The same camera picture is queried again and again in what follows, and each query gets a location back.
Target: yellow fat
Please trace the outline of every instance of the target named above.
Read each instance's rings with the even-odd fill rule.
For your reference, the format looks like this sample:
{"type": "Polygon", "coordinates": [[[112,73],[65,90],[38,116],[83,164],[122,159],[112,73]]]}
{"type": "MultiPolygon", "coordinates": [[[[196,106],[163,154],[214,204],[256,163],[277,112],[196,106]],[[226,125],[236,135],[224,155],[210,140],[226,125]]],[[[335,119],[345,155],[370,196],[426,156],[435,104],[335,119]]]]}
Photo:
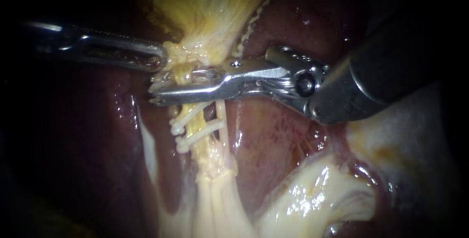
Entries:
{"type": "Polygon", "coordinates": [[[170,62],[223,62],[262,0],[140,0],[148,19],[173,36],[170,62]]]}

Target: metal forceps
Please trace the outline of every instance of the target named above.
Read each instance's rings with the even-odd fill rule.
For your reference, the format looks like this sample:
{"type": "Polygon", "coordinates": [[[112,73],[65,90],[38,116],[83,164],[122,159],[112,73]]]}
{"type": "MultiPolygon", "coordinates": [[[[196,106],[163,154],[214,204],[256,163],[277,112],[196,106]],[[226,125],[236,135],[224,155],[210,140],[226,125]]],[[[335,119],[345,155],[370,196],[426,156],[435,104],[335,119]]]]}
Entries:
{"type": "Polygon", "coordinates": [[[170,71],[159,72],[151,79],[150,102],[162,107],[264,96],[311,118],[309,99],[321,86],[328,69],[287,46],[271,46],[260,58],[196,68],[192,72],[192,77],[197,78],[195,84],[178,86],[170,71]]]}
{"type": "Polygon", "coordinates": [[[29,40],[26,49],[35,57],[157,72],[167,53],[156,42],[97,31],[75,25],[22,22],[29,40]]]}

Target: forceps jaw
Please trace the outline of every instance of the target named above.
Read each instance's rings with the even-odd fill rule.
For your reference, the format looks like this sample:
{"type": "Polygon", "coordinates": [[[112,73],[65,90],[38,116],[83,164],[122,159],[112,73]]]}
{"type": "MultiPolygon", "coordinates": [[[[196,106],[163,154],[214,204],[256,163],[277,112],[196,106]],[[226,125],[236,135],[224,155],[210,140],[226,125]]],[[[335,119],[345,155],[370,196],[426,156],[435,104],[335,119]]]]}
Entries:
{"type": "Polygon", "coordinates": [[[208,83],[177,86],[160,83],[163,78],[155,77],[155,83],[149,89],[150,102],[155,106],[169,106],[184,103],[206,102],[214,100],[236,100],[245,96],[270,94],[259,81],[269,78],[284,77],[288,72],[271,64],[263,58],[226,61],[220,67],[206,69],[216,77],[208,83]]]}

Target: metal shaft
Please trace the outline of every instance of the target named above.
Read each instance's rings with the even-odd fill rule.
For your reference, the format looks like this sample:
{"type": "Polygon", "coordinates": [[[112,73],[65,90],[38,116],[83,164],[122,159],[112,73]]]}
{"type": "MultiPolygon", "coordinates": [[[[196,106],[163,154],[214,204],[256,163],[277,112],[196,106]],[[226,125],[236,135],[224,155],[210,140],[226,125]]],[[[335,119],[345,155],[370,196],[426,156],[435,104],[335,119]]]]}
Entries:
{"type": "Polygon", "coordinates": [[[401,8],[331,69],[309,102],[322,124],[361,120],[436,79],[434,24],[401,8]]]}

